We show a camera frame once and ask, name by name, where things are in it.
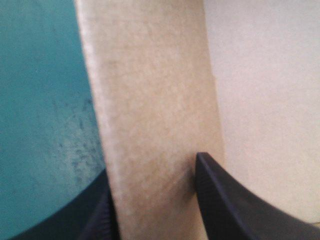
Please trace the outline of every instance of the teal painted wall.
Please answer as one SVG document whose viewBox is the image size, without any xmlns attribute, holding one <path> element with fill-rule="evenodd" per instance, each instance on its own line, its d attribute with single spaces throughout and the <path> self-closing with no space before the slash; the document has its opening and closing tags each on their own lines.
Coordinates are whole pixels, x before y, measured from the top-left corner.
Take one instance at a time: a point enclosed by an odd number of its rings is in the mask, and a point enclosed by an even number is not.
<svg viewBox="0 0 320 240">
<path fill-rule="evenodd" d="M 72 0 L 0 0 L 0 240 L 105 167 Z"/>
</svg>

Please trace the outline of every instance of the black plastic object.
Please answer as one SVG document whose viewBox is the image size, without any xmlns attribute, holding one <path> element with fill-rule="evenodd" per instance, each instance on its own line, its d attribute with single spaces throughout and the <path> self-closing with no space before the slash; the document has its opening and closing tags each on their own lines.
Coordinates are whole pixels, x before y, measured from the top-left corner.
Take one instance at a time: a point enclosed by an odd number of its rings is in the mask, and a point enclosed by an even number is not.
<svg viewBox="0 0 320 240">
<path fill-rule="evenodd" d="M 196 156 L 195 183 L 209 240 L 320 240 L 320 229 L 251 193 L 206 152 Z"/>
<path fill-rule="evenodd" d="M 73 201 L 11 240 L 118 240 L 106 170 Z"/>
</svg>

